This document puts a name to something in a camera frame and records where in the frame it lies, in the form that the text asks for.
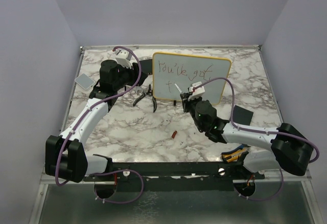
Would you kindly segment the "white marker pen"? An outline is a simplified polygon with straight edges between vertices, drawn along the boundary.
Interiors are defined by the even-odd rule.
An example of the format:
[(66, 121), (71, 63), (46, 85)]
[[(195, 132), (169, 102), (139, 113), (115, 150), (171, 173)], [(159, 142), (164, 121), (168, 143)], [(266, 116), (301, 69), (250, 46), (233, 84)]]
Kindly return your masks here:
[(181, 88), (176, 83), (174, 83), (174, 85), (177, 88), (177, 90), (179, 91), (179, 93), (183, 94), (183, 91), (181, 90)]

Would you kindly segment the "red marker cap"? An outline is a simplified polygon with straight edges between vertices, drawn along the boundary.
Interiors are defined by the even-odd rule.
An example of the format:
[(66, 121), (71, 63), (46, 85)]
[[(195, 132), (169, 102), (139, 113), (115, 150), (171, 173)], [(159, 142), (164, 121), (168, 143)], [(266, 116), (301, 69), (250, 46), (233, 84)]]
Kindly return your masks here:
[(175, 138), (176, 134), (177, 134), (177, 131), (174, 131), (173, 134), (172, 134), (173, 139)]

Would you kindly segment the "yellow framed whiteboard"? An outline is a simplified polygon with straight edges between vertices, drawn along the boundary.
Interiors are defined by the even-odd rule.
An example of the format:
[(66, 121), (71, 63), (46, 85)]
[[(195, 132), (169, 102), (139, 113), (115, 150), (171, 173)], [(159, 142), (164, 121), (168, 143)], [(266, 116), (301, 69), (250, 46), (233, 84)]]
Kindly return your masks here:
[(227, 78), (231, 65), (227, 58), (156, 52), (152, 56), (153, 96), (180, 101), (176, 86), (187, 92), (194, 83)]

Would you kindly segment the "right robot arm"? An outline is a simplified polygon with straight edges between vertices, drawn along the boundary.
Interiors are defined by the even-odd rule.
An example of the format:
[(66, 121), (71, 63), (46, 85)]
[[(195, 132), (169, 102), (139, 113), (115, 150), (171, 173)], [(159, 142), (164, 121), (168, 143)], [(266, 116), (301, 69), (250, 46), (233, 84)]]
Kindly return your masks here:
[(199, 132), (212, 142), (239, 143), (262, 149), (259, 153), (247, 154), (242, 162), (235, 165), (239, 178), (278, 168), (295, 176), (306, 173), (314, 148), (294, 126), (282, 123), (277, 128), (265, 129), (233, 125), (230, 120), (219, 118), (208, 100), (193, 98), (190, 93), (181, 93), (180, 97), (184, 112), (191, 115)]

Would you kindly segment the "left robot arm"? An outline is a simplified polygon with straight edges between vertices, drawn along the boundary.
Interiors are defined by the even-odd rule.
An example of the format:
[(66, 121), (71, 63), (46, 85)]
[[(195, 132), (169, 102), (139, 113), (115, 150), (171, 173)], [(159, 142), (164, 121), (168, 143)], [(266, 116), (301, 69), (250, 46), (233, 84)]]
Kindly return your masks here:
[(45, 173), (58, 179), (79, 183), (85, 176), (97, 175), (105, 181), (111, 178), (112, 159), (85, 153), (86, 142), (99, 123), (109, 113), (120, 96), (118, 91), (129, 86), (141, 86), (147, 74), (140, 63), (124, 67), (117, 59), (101, 63), (100, 78), (89, 99), (74, 122), (60, 135), (51, 135), (45, 143)]

